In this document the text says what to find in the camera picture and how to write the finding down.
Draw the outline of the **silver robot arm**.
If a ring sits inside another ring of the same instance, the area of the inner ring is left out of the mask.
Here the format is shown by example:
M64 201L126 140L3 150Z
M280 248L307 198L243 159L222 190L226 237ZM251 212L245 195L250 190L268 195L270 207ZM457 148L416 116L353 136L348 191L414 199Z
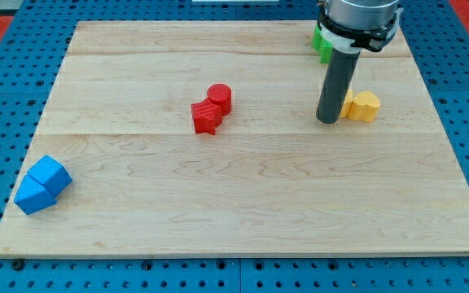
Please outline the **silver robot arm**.
M318 27L332 53L316 117L333 124L339 117L362 50L380 52L396 34L403 8L398 0L319 1Z

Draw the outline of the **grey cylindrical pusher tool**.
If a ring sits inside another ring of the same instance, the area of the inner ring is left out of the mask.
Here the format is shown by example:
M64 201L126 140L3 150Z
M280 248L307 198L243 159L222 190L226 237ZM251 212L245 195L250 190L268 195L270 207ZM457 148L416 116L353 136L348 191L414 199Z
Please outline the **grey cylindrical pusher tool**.
M359 53L332 51L316 111L322 123L333 124L340 118L359 56Z

